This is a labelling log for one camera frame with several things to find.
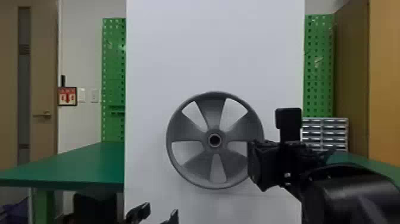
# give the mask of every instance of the gray wheel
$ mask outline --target gray wheel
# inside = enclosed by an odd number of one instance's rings
[[[220,128],[221,117],[227,99],[242,105],[247,112],[230,128]],[[207,124],[202,130],[183,110],[195,102]],[[207,189],[223,189],[235,186],[247,177],[247,158],[228,148],[229,142],[262,141],[264,131],[255,111],[245,101],[224,92],[207,92],[185,101],[173,114],[167,129],[167,152],[177,172],[190,183]],[[183,164],[178,163],[173,151],[174,142],[200,142],[202,150]],[[211,179],[212,163],[219,155],[225,179]]]

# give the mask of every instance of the light switch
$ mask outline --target light switch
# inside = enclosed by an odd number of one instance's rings
[[[86,101],[86,90],[84,88],[78,88],[78,102]]]
[[[90,101],[91,102],[99,102],[99,89],[91,89],[90,90]]]

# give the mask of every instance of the table leg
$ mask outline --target table leg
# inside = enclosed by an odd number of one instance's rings
[[[33,188],[28,188],[28,224],[33,224]]]
[[[33,197],[34,224],[53,224],[55,217],[54,191],[37,189]]]

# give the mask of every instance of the wheel spoke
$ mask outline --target wheel spoke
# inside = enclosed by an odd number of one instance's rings
[[[231,126],[226,133],[227,139],[229,142],[247,142],[254,139],[263,139],[263,133],[260,132],[262,127],[260,126],[258,119],[254,115],[247,113]]]
[[[208,152],[202,152],[196,155],[194,158],[187,161],[183,167],[187,168],[188,171],[194,173],[201,178],[210,179],[211,176],[211,165],[213,163],[214,154]]]
[[[220,99],[199,99],[196,101],[201,114],[209,129],[219,128],[226,98]]]
[[[177,113],[168,127],[171,142],[201,141],[203,131],[182,112]]]
[[[235,151],[224,150],[220,157],[227,180],[237,176],[247,166],[247,158]]]

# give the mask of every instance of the white board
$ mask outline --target white board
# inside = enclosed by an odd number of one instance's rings
[[[229,92],[278,140],[274,111],[302,107],[304,0],[127,1],[125,212],[150,202],[144,223],[179,209],[183,224],[300,223],[285,190],[249,179],[224,190],[185,181],[171,165],[165,132],[193,95]]]

